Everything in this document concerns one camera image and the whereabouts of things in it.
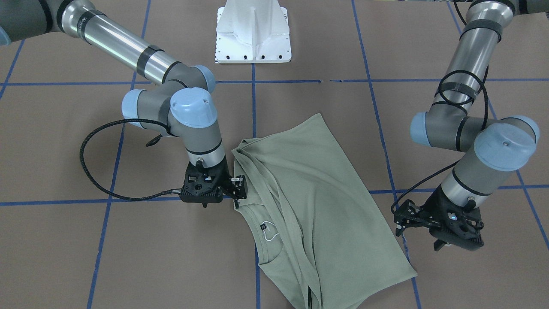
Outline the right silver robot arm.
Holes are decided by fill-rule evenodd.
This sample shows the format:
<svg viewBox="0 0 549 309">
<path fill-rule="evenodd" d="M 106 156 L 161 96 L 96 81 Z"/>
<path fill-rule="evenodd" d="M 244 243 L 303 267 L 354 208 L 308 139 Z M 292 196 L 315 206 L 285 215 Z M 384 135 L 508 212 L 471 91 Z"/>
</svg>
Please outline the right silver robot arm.
<svg viewBox="0 0 549 309">
<path fill-rule="evenodd" d="M 213 94 L 226 148 L 252 131 L 255 70 L 214 65 L 215 1 L 98 0 L 96 7 L 188 65 L 198 62 L 221 79 Z M 1 47 L 1 219 L 10 212 L 78 212 L 84 206 L 129 206 L 96 189 L 80 166 L 82 140 L 122 118 L 131 89 L 151 89 L 143 77 L 95 47 L 49 33 Z M 104 187 L 146 196 L 179 186 L 188 162 L 182 143 L 132 125 L 98 133 L 86 163 Z"/>
</svg>

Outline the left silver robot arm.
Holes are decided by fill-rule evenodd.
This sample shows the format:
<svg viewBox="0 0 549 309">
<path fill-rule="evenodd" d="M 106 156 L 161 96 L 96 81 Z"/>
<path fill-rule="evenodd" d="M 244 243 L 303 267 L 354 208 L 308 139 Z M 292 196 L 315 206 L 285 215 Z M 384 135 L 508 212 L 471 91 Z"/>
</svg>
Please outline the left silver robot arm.
<svg viewBox="0 0 549 309">
<path fill-rule="evenodd" d="M 410 227 L 425 227 L 436 238 L 434 250 L 456 245 L 475 251 L 484 243 L 479 206 L 510 174 L 523 167 L 537 149 L 540 131 L 530 118 L 512 115 L 471 117 L 478 94 L 488 99 L 485 77 L 503 30 L 514 16 L 547 12 L 546 0 L 475 0 L 465 14 L 465 27 L 434 94 L 429 111 L 416 114 L 410 124 L 414 142 L 463 152 L 447 167 L 449 175 L 424 205 L 396 201 L 391 211 L 401 236 Z"/>
</svg>

